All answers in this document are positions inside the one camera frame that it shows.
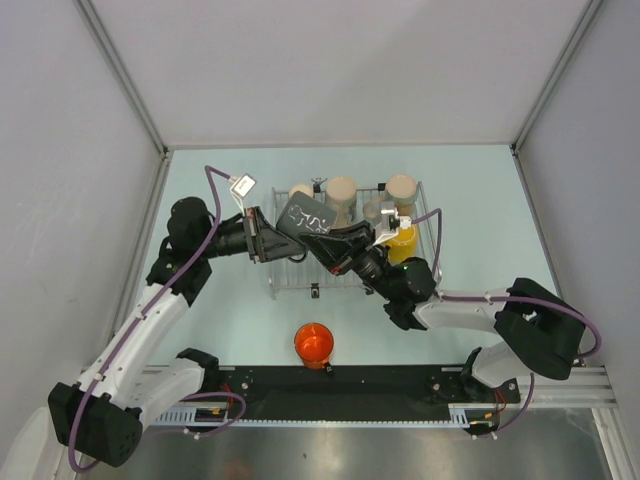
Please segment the dark green mug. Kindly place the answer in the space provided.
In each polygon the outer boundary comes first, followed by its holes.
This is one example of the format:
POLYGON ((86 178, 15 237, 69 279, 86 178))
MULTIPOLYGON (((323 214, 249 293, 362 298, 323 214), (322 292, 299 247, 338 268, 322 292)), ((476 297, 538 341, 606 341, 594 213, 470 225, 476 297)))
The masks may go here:
POLYGON ((276 222, 276 229, 290 238, 301 234, 326 234, 335 224, 337 212, 302 192, 289 197, 276 222))

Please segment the plain beige mug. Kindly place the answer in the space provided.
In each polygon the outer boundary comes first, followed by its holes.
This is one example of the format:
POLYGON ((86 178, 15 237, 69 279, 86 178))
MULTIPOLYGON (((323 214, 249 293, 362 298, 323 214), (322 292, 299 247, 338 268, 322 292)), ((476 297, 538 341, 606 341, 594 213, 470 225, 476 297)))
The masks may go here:
POLYGON ((344 228, 356 220, 357 186, 351 177, 330 179, 325 189, 325 204, 336 212, 335 228, 344 228))

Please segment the yellow mug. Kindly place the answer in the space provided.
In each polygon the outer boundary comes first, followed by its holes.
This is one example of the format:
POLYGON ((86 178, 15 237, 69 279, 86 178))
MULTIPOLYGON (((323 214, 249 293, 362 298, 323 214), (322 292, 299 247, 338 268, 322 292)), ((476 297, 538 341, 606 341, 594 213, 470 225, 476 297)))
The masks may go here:
POLYGON ((400 264, 414 257, 419 240, 419 229, 416 225, 400 228, 398 233, 385 242, 388 248, 388 259, 392 264, 400 264))

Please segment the stainless steel cup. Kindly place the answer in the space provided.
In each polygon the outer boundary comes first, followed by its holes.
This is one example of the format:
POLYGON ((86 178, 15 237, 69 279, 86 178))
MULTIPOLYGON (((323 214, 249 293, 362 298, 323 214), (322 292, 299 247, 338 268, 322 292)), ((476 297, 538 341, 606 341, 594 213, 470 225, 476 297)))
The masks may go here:
POLYGON ((314 190, 309 184, 296 184, 289 190, 289 198, 292 199, 296 194, 303 194, 313 199, 315 197, 314 190))

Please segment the beige floral mug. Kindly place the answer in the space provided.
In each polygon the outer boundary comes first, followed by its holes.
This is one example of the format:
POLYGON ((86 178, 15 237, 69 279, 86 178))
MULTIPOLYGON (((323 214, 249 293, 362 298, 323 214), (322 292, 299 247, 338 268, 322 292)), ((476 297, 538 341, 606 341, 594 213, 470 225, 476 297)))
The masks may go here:
POLYGON ((381 204, 391 201, 401 216, 410 216, 414 210, 418 193, 416 180, 406 174, 390 177, 382 193, 374 196, 363 206, 364 218, 376 223, 381 215, 381 204))

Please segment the orange mug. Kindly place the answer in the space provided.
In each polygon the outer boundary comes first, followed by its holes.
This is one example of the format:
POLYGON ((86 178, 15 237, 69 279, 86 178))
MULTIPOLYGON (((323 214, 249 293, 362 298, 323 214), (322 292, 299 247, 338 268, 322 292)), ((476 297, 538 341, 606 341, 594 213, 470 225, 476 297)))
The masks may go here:
POLYGON ((294 348, 306 368, 334 376, 334 368, 330 363, 334 337, 326 326, 319 323, 301 326, 294 336, 294 348))

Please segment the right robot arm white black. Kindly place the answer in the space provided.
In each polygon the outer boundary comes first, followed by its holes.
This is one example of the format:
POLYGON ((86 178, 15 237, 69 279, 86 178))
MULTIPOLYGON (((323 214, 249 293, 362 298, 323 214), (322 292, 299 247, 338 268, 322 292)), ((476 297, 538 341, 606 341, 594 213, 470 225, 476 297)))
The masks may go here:
POLYGON ((513 377, 565 380, 579 356, 585 317, 531 279, 483 294, 440 290, 425 259, 392 263, 365 223, 304 233, 301 242, 332 275, 352 272, 384 298, 386 314, 404 331, 455 328, 498 336, 495 345, 473 350, 464 365, 461 388, 473 401, 486 400, 513 377))

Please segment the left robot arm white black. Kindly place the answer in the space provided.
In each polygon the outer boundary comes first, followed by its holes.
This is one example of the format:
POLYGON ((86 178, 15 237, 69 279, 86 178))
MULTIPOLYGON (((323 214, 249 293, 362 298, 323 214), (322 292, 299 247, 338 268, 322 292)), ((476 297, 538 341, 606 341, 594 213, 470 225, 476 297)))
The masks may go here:
POLYGON ((246 253, 267 263, 295 257, 305 251, 299 239, 305 231, 303 210, 294 201, 275 224, 257 207, 220 220, 198 197, 172 206, 167 235, 138 305, 78 380, 57 383, 49 394, 54 431, 75 472, 87 470, 77 454, 121 466, 150 423, 175 403, 221 393, 218 358, 195 348, 178 353, 155 379, 138 379, 155 348, 203 290, 212 274, 211 259, 246 253))

